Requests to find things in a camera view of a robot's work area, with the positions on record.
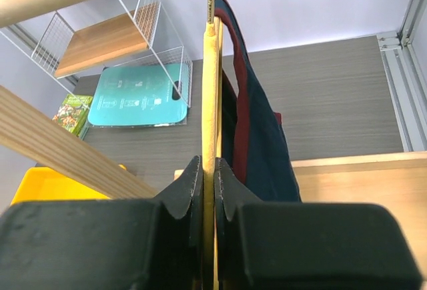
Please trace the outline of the yellow clothes hanger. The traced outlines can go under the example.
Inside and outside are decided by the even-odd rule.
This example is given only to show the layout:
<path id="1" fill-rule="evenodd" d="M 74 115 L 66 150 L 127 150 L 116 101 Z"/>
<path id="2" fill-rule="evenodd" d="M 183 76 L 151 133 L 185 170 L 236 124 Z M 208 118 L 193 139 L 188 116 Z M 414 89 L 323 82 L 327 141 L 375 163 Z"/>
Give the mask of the yellow clothes hanger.
<path id="1" fill-rule="evenodd" d="M 203 34 L 203 71 L 201 78 L 201 152 L 203 168 L 203 238 L 201 248 L 201 284 L 203 289 L 217 289 L 215 243 L 216 144 L 218 124 L 218 37 L 215 0 L 207 0 L 207 22 Z"/>

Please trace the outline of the navy maroon tank top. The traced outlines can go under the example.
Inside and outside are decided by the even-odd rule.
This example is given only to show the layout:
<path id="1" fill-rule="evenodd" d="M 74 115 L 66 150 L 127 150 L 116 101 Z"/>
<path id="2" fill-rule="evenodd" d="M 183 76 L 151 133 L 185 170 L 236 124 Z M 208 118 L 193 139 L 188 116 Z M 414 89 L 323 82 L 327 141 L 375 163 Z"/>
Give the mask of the navy maroon tank top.
<path id="1" fill-rule="evenodd" d="M 261 200 L 299 202 L 282 116 L 273 111 L 256 77 L 228 0 L 215 0 L 215 15 L 228 28 L 238 82 L 235 91 L 222 75 L 222 157 L 238 181 Z"/>

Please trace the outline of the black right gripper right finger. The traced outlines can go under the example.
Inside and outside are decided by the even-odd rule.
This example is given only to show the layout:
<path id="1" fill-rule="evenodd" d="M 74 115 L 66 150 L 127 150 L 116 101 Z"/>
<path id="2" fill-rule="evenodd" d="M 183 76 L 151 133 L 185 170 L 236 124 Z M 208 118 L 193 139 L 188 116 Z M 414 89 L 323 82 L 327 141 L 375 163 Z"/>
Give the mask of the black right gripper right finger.
<path id="1" fill-rule="evenodd" d="M 222 289 L 419 289 L 394 216 L 369 203 L 262 201 L 216 161 Z"/>

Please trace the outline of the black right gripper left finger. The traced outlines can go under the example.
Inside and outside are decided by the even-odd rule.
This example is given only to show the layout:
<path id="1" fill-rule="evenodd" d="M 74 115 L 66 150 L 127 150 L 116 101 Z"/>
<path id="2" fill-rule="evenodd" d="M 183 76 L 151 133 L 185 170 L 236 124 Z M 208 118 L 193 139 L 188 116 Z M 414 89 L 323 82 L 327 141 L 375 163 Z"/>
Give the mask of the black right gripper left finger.
<path id="1" fill-rule="evenodd" d="M 192 289 L 201 158 L 151 199 L 34 201 L 1 216 L 2 289 Z"/>

